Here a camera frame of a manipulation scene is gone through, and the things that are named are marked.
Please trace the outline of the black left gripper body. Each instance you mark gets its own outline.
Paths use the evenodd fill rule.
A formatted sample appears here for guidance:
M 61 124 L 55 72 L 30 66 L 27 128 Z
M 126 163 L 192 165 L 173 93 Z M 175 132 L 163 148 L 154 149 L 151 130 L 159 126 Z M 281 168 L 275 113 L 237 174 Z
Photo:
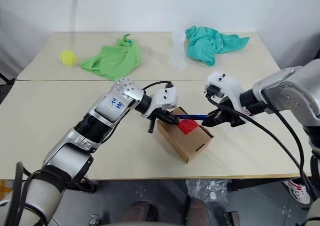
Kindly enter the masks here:
M 156 108 L 155 110 L 153 110 L 153 112 L 151 113 L 151 115 L 149 117 L 147 117 L 147 119 L 150 121 L 149 123 L 149 128 L 148 128 L 148 133 L 153 133 L 154 127 L 155 127 L 155 123 L 156 120 L 162 117 L 165 117 L 165 112 L 168 110 L 164 110 L 161 108 Z

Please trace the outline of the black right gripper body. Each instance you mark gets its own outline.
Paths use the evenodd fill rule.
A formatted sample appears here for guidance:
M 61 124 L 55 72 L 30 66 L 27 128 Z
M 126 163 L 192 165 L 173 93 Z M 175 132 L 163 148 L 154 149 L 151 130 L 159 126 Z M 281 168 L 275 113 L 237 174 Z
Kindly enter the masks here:
M 229 98 L 222 98 L 219 102 L 220 105 L 234 109 L 232 102 Z M 229 123 L 231 127 L 238 127 L 244 125 L 246 122 L 242 120 L 239 116 L 234 115 L 224 109 L 218 109 L 218 113 L 215 116 L 215 121 L 217 124 Z

